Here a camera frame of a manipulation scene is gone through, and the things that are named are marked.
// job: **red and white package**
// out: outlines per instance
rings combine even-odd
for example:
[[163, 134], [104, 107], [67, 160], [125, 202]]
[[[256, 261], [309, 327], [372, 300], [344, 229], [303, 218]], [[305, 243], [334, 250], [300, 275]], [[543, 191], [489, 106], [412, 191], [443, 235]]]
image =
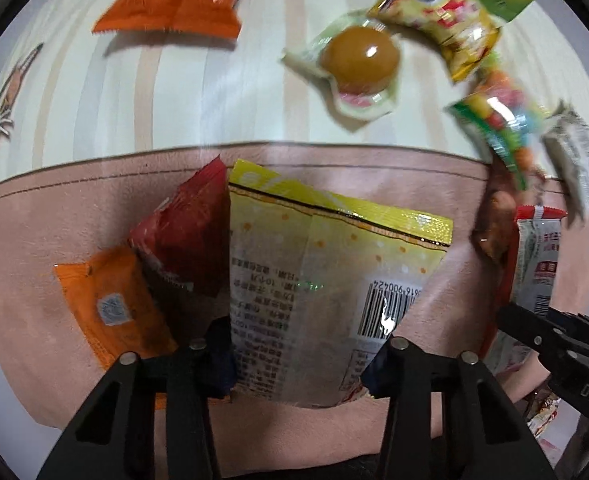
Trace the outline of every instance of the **red and white package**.
[[[546, 317], [557, 273], [561, 247], [561, 209], [522, 205], [516, 210], [503, 279], [496, 305], [508, 303]], [[531, 349], [492, 324], [486, 333], [484, 362], [496, 374], [516, 371]]]
[[132, 229], [130, 245], [163, 278], [216, 296], [228, 269], [230, 196], [217, 157]]

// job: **barcode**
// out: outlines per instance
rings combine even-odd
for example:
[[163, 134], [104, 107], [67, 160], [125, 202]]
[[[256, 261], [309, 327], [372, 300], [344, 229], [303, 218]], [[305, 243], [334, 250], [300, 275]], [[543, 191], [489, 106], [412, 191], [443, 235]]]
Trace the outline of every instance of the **barcode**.
[[549, 296], [537, 296], [534, 302], [534, 313], [539, 316], [547, 316], [549, 310]]
[[385, 339], [418, 297], [419, 289], [393, 283], [373, 282], [365, 297], [358, 335]]
[[119, 293], [108, 294], [97, 301], [98, 315], [106, 326], [115, 326], [132, 320], [126, 300]]

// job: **yellow snack bag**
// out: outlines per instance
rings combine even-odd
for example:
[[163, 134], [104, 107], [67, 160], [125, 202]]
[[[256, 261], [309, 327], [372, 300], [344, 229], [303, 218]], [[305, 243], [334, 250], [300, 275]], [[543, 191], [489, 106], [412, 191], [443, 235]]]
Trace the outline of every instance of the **yellow snack bag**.
[[54, 272], [103, 369], [123, 352], [137, 352], [145, 359], [177, 349], [129, 247], [101, 251], [81, 264], [57, 265]]
[[479, 0], [380, 0], [370, 14], [383, 22], [418, 28], [433, 38], [454, 82], [478, 66], [500, 31]]
[[452, 221], [317, 190], [245, 160], [229, 186], [237, 388], [311, 408], [353, 399], [445, 255]]

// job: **striped tablecloth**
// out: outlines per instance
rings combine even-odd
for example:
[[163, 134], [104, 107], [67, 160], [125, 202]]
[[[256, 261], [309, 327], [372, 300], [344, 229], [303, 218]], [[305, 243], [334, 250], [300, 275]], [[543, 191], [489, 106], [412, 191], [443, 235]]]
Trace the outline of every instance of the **striped tablecloth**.
[[[44, 47], [0, 138], [0, 182], [80, 160], [183, 146], [247, 141], [407, 146], [479, 158], [444, 108], [466, 94], [437, 49], [409, 31], [403, 40], [400, 105], [363, 125], [327, 106], [312, 84], [281, 62], [284, 48], [375, 0], [242, 0], [236, 47], [161, 33], [93, 36], [114, 0], [47, 0], [26, 20], [0, 76], [35, 45]], [[509, 72], [542, 104], [574, 103], [589, 123], [589, 78], [549, 16], [534, 2], [503, 28]], [[545, 155], [540, 163], [550, 174]]]

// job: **pink cloth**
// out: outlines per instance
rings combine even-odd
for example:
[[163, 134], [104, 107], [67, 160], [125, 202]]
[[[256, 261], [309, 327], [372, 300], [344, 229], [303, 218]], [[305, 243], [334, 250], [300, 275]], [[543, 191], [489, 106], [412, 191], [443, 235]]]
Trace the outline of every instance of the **pink cloth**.
[[[121, 243], [219, 154], [228, 167], [241, 157], [322, 189], [452, 218], [452, 246], [397, 332], [438, 354], [479, 348], [497, 280], [469, 243], [487, 179], [481, 163], [402, 148], [246, 144], [75, 164], [0, 184], [0, 364], [37, 422], [64, 427], [102, 374], [52, 266]], [[564, 208], [558, 182], [545, 203]], [[226, 301], [183, 298], [169, 322], [186, 338], [202, 334]], [[552, 305], [577, 312], [588, 302], [589, 222], [565, 227]], [[386, 402], [372, 399], [305, 410], [237, 396], [210, 409], [225, 476], [377, 452], [385, 415]], [[163, 438], [159, 431], [159, 459]]]

